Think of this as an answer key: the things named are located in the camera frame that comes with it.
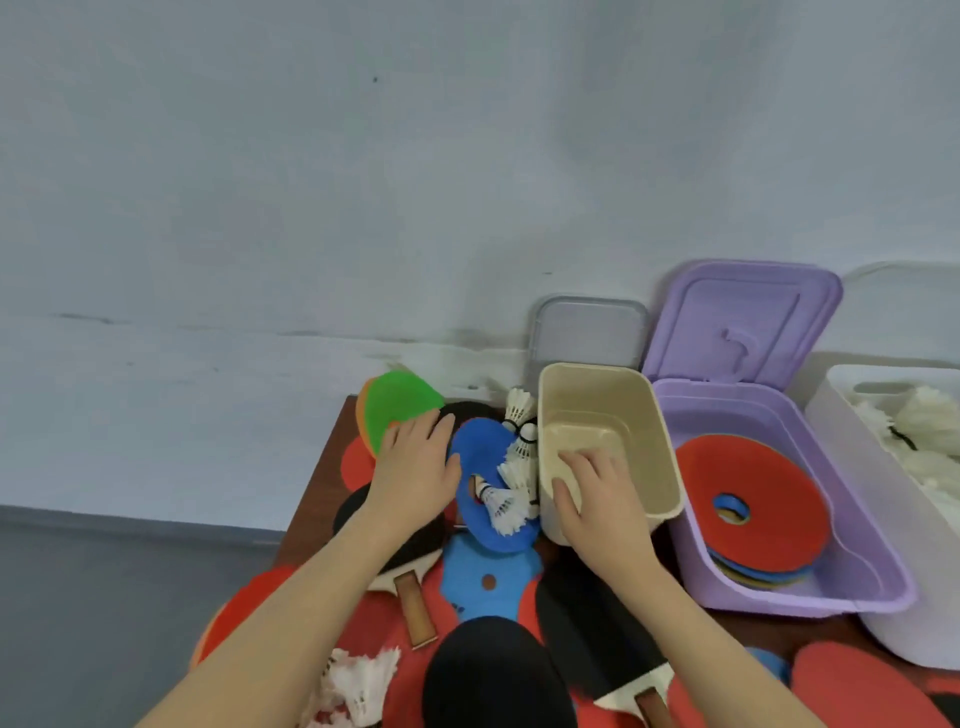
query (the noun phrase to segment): forearm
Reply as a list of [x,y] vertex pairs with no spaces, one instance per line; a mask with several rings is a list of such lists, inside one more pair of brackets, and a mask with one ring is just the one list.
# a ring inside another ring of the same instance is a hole
[[683,681],[710,728],[824,728],[665,570],[615,588]]
[[361,508],[140,723],[290,728],[350,614],[402,543]]

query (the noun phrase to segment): wooden table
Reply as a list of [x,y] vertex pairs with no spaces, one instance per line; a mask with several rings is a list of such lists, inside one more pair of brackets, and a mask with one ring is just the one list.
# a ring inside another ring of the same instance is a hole
[[[319,551],[332,538],[333,516],[348,495],[340,477],[340,460],[344,449],[357,436],[354,416],[356,397],[348,397],[326,442],[320,461],[310,477],[290,527],[280,543],[276,564],[299,566]],[[669,529],[659,528],[654,545],[660,560],[675,576],[679,576]],[[550,558],[552,545],[540,544],[538,552]],[[713,617],[742,644],[760,647],[792,662],[797,651],[811,642],[830,640],[851,644],[894,666],[914,683],[924,688],[934,676],[952,678],[960,686],[960,672],[917,667],[901,660],[880,645],[857,617],[829,619],[790,619],[710,612]]]

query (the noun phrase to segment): purple lid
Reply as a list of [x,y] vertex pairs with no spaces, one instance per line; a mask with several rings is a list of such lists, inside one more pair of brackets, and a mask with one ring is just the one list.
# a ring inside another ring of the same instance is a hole
[[642,372],[782,391],[841,298],[840,278],[811,265],[694,263],[670,284]]

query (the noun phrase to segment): plastic container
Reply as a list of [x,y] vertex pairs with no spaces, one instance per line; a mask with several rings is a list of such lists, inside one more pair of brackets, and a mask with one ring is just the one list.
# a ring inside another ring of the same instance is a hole
[[639,369],[650,314],[636,301],[554,296],[534,318],[527,390],[537,394],[543,367],[564,361]]
[[687,509],[670,533],[684,585],[705,607],[820,618],[899,612],[916,598],[899,557],[782,392],[841,297],[833,273],[780,263],[707,261],[671,284],[643,372],[673,447],[708,433],[758,440],[807,471],[831,515],[832,538],[812,573],[764,592],[716,568]]
[[550,364],[540,373],[540,523],[549,539],[568,541],[553,501],[561,477],[580,508],[576,478],[557,453],[603,446],[623,457],[652,531],[684,507],[677,459],[653,388],[636,369],[591,364]]
[[865,614],[863,623],[904,660],[960,669],[960,537],[848,404],[857,395],[894,414],[902,392],[919,384],[960,400],[960,371],[954,369],[841,365],[827,372],[805,411],[824,450],[917,581],[913,606]]

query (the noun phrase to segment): white storage bin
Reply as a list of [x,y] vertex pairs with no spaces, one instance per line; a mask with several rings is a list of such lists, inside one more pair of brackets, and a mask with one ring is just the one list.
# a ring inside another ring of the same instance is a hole
[[850,364],[827,372],[805,414],[824,451],[917,582],[912,607],[863,614],[867,629],[904,660],[960,669],[960,536],[848,403],[851,395],[866,395],[882,408],[920,384],[960,400],[958,370]]

